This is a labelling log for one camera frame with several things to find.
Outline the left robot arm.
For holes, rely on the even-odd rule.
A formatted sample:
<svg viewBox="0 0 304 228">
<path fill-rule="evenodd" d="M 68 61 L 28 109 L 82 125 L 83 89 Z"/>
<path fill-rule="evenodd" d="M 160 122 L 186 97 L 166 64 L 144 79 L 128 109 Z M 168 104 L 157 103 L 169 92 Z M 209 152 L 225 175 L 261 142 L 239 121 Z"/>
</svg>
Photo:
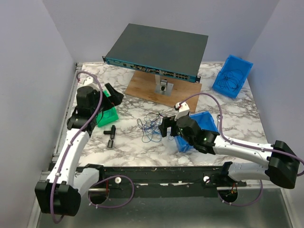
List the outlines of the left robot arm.
<svg viewBox="0 0 304 228">
<path fill-rule="evenodd" d="M 99 165 L 86 165 L 80 174 L 76 174 L 76 169 L 81 152 L 97 126 L 97 116 L 120 105 L 123 100 L 124 95 L 110 83 L 105 87 L 106 93 L 93 85 L 78 88 L 76 106 L 66 123 L 66 139 L 59 158 L 46 180 L 35 186 L 42 213 L 75 216 L 81 198 L 89 188 L 104 185 L 105 175 Z"/>
</svg>

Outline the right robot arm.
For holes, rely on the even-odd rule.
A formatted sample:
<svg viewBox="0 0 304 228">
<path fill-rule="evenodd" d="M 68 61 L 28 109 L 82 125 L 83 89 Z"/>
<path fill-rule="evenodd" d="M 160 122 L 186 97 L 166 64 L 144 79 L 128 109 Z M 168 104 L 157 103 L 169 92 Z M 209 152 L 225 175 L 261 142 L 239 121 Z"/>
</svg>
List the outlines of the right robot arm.
<svg viewBox="0 0 304 228">
<path fill-rule="evenodd" d="M 245 163 L 224 163 L 218 175 L 219 182 L 224 186 L 243 180 L 266 180 L 281 188 L 295 188 L 300 162 L 283 141 L 258 144 L 227 138 L 218 132 L 201 129 L 188 115 L 164 117 L 158 128 L 162 137 L 167 136 L 167 129 L 170 128 L 171 136 L 182 137 L 200 153 L 245 160 Z"/>
</svg>

